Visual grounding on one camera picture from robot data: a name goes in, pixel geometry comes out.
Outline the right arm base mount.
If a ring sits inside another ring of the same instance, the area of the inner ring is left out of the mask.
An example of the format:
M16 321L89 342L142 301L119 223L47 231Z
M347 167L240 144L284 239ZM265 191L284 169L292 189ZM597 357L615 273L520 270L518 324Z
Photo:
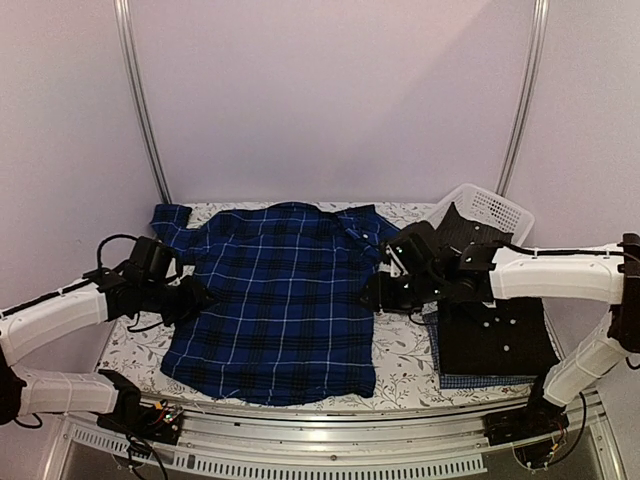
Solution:
M548 467L565 440L569 420L566 408L543 398L543 380L533 384L527 403L523 407L489 413L482 417L484 436L490 446L530 440L538 436L546 439L516 447L515 458L528 469Z

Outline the floral tablecloth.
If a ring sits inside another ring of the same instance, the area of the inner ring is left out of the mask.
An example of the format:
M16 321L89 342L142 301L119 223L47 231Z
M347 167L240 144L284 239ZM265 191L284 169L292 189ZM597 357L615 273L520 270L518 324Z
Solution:
M99 367L112 369L136 384L149 398L167 398L193 409L235 409L242 413L258 404L225 396L216 399L169 378L160 370L173 338L154 314L144 314L138 326L121 320L113 328ZM376 387L372 397L355 394L330 396L322 401L296 404L291 413L364 415L367 412L455 408L524 398L529 387L522 378L462 380L453 388L442 382L435 366L435 339L428 330L398 314L374 317L372 343Z

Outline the folded black shirt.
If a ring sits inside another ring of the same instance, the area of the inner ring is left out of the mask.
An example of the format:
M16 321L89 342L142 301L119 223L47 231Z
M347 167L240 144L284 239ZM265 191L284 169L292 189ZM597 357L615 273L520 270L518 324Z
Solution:
M454 376L536 377L559 363L537 298L483 303L440 302L440 367Z

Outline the left aluminium post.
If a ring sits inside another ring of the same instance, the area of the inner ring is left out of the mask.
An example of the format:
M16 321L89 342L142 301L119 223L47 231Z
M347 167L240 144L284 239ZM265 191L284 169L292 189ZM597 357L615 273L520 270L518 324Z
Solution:
M127 0L114 0L113 6L124 69L129 84L137 125L141 134L143 149L149 164L151 178L159 201L163 204L171 204L172 195L170 186L160 156L146 98L134 33L131 2Z

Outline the folded blue checked shirt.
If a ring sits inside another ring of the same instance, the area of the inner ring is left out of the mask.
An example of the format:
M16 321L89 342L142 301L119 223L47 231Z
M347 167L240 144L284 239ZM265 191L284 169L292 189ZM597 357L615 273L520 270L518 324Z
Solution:
M441 366L438 344L438 312L422 313L421 316L423 325L426 327L429 335L434 370L438 374L441 389L458 390L507 387L530 384L534 381L532 376L522 375L457 375L445 373Z

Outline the blue plaid long sleeve shirt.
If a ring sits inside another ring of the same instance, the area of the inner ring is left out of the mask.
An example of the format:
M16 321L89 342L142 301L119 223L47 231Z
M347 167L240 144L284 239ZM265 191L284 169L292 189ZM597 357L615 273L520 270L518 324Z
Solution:
M269 406L370 397L373 313L360 293L396 227L371 205L231 209L198 228L191 209L158 205L157 238L213 295L174 329L162 373L215 399Z

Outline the aluminium front rail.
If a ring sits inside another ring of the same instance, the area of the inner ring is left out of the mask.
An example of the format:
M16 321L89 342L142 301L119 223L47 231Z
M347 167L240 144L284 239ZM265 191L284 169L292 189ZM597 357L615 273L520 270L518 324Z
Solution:
M627 471L599 395L567 410L557 461L533 469L517 445L491 445L486 414L511 399L452 408L312 412L192 404L173 445L128 452L124 436L84 414L63 416L46 479L624 479Z

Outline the black shirt in basket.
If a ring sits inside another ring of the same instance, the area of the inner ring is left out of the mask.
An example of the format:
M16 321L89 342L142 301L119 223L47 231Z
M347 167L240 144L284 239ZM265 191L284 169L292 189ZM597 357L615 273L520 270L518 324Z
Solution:
M435 232L441 244L455 247L458 250L463 250L471 244L502 241L510 243L513 237L512 233L503 232L490 225L464 218L454 203L448 207Z

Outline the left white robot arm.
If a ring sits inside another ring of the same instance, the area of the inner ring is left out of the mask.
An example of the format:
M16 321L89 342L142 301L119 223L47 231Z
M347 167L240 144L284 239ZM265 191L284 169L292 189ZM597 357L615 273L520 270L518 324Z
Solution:
M152 238L132 240L130 256L110 269L101 261L70 285L1 313L1 422L40 413L89 412L105 426L141 433L149 408L139 388L112 370L70 374L29 369L21 361L51 342L89 326L141 313L164 326L196 318L214 303L211 292L183 272L177 253Z

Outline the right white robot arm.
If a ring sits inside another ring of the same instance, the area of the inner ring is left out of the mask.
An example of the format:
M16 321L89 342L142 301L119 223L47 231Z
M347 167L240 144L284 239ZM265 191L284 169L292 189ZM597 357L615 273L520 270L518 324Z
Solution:
M604 302L609 314L545 374L517 427L537 436L556 409L639 351L639 237L577 249L524 248L504 240L458 249L438 239L426 221L409 225L383 246L390 268L373 274L360 293L372 311L412 313L436 301L488 304L515 298Z

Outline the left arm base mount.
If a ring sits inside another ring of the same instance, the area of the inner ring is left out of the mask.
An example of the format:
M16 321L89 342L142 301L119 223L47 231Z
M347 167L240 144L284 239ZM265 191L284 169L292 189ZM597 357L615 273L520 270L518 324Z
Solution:
M125 376L107 369L100 369L98 373L117 391L114 410L98 415L99 427L147 441L167 445L178 443L183 425L181 412L170 409L166 400L160 402L159 408L143 405L140 389Z

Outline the right aluminium post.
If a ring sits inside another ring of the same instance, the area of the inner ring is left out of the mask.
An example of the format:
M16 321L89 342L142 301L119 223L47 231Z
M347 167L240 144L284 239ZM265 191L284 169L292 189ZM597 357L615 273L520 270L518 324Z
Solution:
M496 194L503 197L508 195L511 181L516 170L531 104L535 94L537 77L543 57L549 6L549 0L535 0L533 2L531 31L518 102L495 190Z

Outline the aluminium post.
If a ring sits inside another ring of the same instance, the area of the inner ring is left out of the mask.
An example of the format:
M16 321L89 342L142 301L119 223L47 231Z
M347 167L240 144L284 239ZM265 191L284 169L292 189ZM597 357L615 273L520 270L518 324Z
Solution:
M137 125L141 134L143 149L149 164L151 178L159 201L163 204L171 204L172 195L170 186L160 156L146 98L134 33L131 2L127 0L114 0L113 6L124 69L129 84Z
M496 194L503 197L508 195L511 181L516 170L531 104L535 94L537 77L543 57L549 6L549 0L535 0L533 2L531 31L518 102L495 190Z

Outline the white plastic basket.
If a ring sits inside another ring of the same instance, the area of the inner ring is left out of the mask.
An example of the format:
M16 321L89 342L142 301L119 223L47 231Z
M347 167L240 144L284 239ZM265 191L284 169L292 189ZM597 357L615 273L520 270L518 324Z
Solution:
M437 202L427 216L427 221L437 227L444 219L450 205L467 220L489 225L512 234L512 242L522 245L531 232L535 217L520 205L484 188L463 183Z

